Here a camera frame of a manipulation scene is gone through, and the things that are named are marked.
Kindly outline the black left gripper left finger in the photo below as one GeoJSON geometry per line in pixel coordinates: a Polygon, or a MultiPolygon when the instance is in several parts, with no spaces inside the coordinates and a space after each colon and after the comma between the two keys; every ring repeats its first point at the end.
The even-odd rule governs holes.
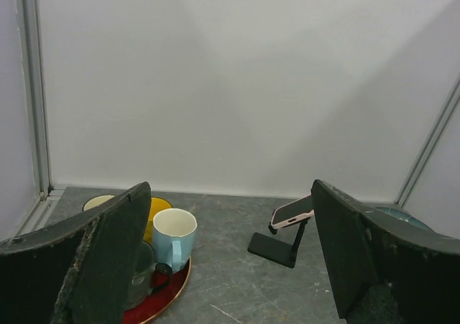
{"type": "Polygon", "coordinates": [[[2,323],[120,323],[150,211],[142,182],[1,242],[2,323]]]}

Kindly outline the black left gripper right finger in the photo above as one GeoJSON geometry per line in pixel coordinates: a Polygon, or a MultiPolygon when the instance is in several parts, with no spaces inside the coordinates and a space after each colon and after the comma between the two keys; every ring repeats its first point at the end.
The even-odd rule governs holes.
{"type": "Polygon", "coordinates": [[[458,323],[459,240],[311,188],[338,316],[348,323],[458,323]]]}

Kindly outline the phone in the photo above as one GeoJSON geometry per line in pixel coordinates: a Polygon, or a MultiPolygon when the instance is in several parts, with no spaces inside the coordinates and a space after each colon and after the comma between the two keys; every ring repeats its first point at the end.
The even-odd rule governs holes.
{"type": "Polygon", "coordinates": [[[313,200],[310,195],[285,204],[272,213],[270,228],[279,230],[314,216],[313,200]]]}

